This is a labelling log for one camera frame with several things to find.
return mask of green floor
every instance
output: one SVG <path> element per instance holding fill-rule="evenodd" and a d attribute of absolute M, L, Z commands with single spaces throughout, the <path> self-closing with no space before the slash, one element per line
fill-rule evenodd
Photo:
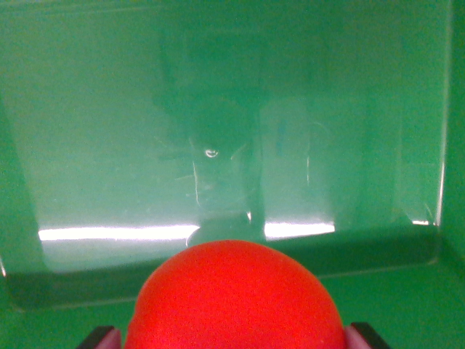
<path fill-rule="evenodd" d="M 345 324 L 368 321 L 393 348 L 462 348 L 465 280 L 445 262 L 324 278 Z M 1 313 L 2 348 L 74 348 L 94 326 L 125 333 L 134 302 Z"/>

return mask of red ball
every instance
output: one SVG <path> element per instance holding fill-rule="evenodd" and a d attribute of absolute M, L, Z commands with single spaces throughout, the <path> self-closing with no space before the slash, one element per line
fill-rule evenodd
<path fill-rule="evenodd" d="M 345 349 L 341 318 L 307 269 L 274 249 L 214 241 L 145 282 L 125 349 Z"/>

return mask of red foam ball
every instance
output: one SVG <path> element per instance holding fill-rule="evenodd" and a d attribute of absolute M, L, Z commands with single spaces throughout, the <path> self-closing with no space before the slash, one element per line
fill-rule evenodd
<path fill-rule="evenodd" d="M 324 286 L 295 260 L 247 241 L 186 249 L 145 282 L 125 349 L 345 349 Z"/>

